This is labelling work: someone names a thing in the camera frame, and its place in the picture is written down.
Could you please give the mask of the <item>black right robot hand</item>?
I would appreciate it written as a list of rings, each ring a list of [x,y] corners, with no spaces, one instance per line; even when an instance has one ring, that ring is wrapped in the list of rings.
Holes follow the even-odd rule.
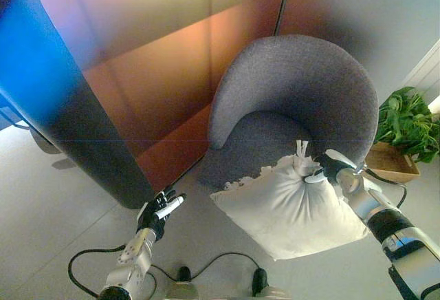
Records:
[[[305,177],[304,181],[308,184],[328,180],[330,184],[337,185],[336,176],[341,170],[356,168],[350,159],[334,149],[327,149],[313,161],[318,163],[318,167],[311,175]]]

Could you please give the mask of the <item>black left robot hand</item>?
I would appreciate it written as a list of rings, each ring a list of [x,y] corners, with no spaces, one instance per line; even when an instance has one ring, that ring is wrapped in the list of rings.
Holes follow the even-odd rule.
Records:
[[[164,226],[170,214],[186,199],[186,194],[176,195],[176,190],[167,186],[159,192],[151,201],[146,202],[137,216],[137,229],[151,229],[155,234],[155,241],[159,241],[164,235]]]

